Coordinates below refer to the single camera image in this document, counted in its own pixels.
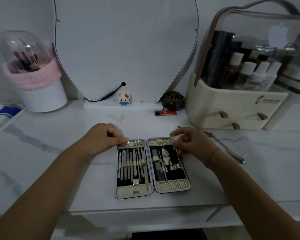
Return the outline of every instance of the black cable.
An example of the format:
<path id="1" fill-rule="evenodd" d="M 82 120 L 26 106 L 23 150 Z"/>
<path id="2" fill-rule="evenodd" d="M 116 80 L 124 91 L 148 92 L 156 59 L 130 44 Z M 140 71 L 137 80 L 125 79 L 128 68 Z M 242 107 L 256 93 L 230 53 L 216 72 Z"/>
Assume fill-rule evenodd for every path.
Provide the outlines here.
<path id="1" fill-rule="evenodd" d="M 92 102 L 92 103 L 94 103 L 94 102 L 99 102 L 99 101 L 103 101 L 103 100 L 105 100 L 105 99 L 111 97 L 112 95 L 114 95 L 115 92 L 117 92 L 122 86 L 125 86 L 125 85 L 126 85 L 126 83 L 125 83 L 125 82 L 122 82 L 121 85 L 120 85 L 116 90 L 112 91 L 111 93 L 109 93 L 108 95 L 104 96 L 103 98 L 101 98 L 101 99 L 99 99 L 99 100 L 97 100 L 97 101 L 90 101 L 90 100 L 87 99 L 86 97 L 84 98 L 84 100 L 87 100 L 87 101 Z"/>

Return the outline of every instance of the clear dome lid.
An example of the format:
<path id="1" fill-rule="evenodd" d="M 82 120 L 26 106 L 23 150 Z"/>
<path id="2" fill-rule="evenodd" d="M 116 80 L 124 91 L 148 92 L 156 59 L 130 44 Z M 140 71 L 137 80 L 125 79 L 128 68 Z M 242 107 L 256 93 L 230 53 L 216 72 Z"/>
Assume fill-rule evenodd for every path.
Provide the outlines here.
<path id="1" fill-rule="evenodd" d="M 50 62 L 39 38 L 24 30 L 1 32 L 0 51 L 11 73 L 34 72 Z"/>

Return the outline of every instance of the bracelet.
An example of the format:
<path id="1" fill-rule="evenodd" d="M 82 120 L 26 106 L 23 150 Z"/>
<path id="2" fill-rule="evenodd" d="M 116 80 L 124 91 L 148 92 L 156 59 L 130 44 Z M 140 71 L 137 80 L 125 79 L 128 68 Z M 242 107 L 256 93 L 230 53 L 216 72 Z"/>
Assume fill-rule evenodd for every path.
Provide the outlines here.
<path id="1" fill-rule="evenodd" d="M 206 162 L 206 168 L 208 168 L 208 164 L 209 164 L 210 160 L 212 159 L 212 157 L 214 156 L 214 154 L 215 154 L 218 150 L 220 150 L 219 147 L 217 147 L 216 149 L 213 150 L 213 152 L 211 153 L 210 157 L 208 158 L 208 160 L 207 160 L 207 162 Z"/>

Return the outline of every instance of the building block figure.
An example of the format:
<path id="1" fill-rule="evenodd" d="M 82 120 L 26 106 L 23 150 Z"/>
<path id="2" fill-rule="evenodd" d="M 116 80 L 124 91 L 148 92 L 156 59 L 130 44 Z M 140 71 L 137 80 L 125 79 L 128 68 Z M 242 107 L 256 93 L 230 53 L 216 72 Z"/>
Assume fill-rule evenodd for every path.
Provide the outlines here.
<path id="1" fill-rule="evenodd" d="M 130 103 L 130 93 L 126 91 L 118 92 L 118 101 L 121 105 L 128 105 Z"/>

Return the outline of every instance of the hand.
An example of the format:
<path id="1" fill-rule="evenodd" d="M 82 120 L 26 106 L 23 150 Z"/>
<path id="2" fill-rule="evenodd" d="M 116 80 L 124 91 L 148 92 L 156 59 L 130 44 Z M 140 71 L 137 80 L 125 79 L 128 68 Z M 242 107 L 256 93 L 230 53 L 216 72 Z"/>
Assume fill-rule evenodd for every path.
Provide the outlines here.
<path id="1" fill-rule="evenodd" d="M 181 127 L 170 133 L 170 136 L 182 135 L 173 142 L 174 149 L 179 155 L 189 153 L 206 165 L 207 160 L 218 148 L 213 141 L 200 129 Z"/>
<path id="2" fill-rule="evenodd" d="M 101 152 L 109 146 L 127 141 L 113 124 L 96 124 L 75 144 L 88 155 Z"/>

